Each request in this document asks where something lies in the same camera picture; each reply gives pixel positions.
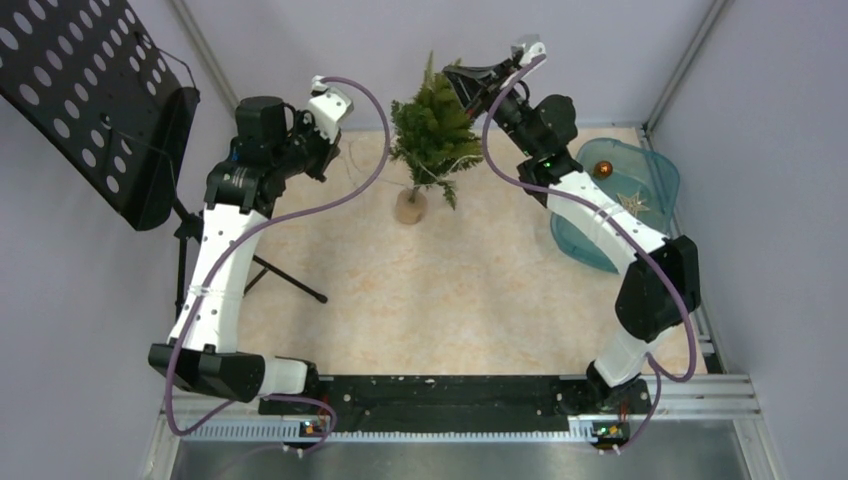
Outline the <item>small green christmas tree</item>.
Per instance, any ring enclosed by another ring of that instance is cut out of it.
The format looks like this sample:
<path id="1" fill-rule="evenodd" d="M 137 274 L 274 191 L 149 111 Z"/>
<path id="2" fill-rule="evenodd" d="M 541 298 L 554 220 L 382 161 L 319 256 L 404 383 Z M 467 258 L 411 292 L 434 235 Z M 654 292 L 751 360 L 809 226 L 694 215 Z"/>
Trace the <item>small green christmas tree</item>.
<path id="1" fill-rule="evenodd" d="M 422 81 L 415 94 L 407 101 L 394 100 L 390 104 L 390 117 L 394 126 L 395 145 L 410 157 L 423 155 L 431 160 L 458 158 L 471 154 L 471 144 L 481 139 L 473 131 L 474 121 L 462 110 L 448 80 L 434 66 L 434 55 L 429 54 Z M 457 207 L 457 186 L 453 198 L 442 196 L 447 204 Z M 413 193 L 404 188 L 397 196 L 395 219 L 405 225 L 423 220 L 428 210 L 425 192 L 421 188 Z"/>

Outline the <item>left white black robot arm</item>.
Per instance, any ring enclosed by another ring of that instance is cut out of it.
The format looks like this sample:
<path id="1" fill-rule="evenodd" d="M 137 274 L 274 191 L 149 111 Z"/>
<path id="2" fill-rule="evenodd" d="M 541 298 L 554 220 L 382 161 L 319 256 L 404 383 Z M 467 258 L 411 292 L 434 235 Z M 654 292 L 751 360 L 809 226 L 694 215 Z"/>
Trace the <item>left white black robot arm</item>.
<path id="1" fill-rule="evenodd" d="M 244 353 L 238 322 L 260 236 L 242 236 L 268 221 L 286 181 L 299 174 L 324 181 L 339 155 L 339 125 L 350 99 L 327 91 L 302 110 L 279 97 L 243 99 L 235 110 L 237 134 L 225 160 L 207 176 L 200 250 L 177 324 L 164 343 L 151 346 L 149 365 L 179 389 L 238 402 L 282 394 L 297 413 L 319 404 L 313 363 Z"/>

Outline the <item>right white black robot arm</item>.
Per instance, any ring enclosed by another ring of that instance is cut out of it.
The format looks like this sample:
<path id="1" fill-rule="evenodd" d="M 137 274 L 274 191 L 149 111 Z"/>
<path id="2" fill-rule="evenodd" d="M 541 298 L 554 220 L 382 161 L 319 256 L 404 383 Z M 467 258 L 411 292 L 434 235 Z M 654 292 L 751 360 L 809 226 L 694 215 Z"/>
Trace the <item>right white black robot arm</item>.
<path id="1" fill-rule="evenodd" d="M 575 160 L 569 143 L 577 136 L 571 97 L 551 94 L 537 105 L 516 91 L 525 75 L 545 60 L 507 59 L 490 67 L 447 66 L 442 73 L 467 114 L 496 124 L 525 154 L 515 178 L 553 214 L 574 225 L 613 263 L 622 277 L 614 312 L 619 327 L 589 363 L 576 409 L 612 412 L 634 394 L 643 366 L 668 333 L 685 329 L 689 364 L 671 380 L 695 373 L 696 338 L 691 314 L 701 303 L 698 251 L 685 235 L 671 238 L 648 226 L 604 193 Z"/>

